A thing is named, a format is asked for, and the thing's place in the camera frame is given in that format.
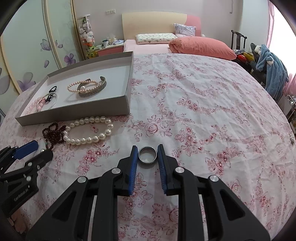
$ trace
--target mug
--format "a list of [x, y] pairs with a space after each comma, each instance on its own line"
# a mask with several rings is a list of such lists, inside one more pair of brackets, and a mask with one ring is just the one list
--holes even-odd
[[103, 46], [106, 48], [108, 46], [108, 40], [103, 40]]

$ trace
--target pillow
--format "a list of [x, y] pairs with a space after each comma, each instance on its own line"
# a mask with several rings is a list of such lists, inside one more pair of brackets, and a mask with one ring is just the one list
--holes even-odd
[[174, 26], [177, 37], [195, 36], [195, 26], [186, 26], [178, 23], [174, 23]]
[[137, 44], [168, 44], [171, 40], [176, 39], [176, 35], [167, 34], [138, 34], [136, 36]]
[[172, 53], [185, 53], [222, 58], [236, 59], [236, 54], [225, 43], [206, 37], [176, 38], [170, 41], [169, 47]]

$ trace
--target dark wooden chair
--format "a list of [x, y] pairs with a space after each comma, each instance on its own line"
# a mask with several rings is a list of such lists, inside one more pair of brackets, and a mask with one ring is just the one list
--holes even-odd
[[237, 42], [236, 42], [236, 49], [240, 50], [240, 40], [243, 37], [244, 38], [244, 48], [246, 47], [246, 36], [243, 36], [241, 33], [239, 32], [234, 32], [233, 30], [231, 30], [232, 32], [232, 39], [231, 39], [231, 49], [233, 48], [233, 37], [236, 34], [237, 35]]

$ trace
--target blue jacket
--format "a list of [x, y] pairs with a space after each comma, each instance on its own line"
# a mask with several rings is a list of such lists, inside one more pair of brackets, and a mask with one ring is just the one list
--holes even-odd
[[282, 61], [271, 53], [265, 44], [262, 44], [256, 70], [262, 71], [267, 61], [273, 61], [273, 64], [267, 64], [265, 90], [275, 101], [278, 101], [282, 96], [285, 83], [289, 82], [288, 73]]

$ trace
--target bed frame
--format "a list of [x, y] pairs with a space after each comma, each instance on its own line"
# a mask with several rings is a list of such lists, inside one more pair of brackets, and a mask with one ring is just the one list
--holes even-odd
[[201, 36], [200, 18], [177, 12], [128, 12], [122, 14], [124, 40], [138, 34], [175, 33], [174, 23], [196, 26], [195, 36]]

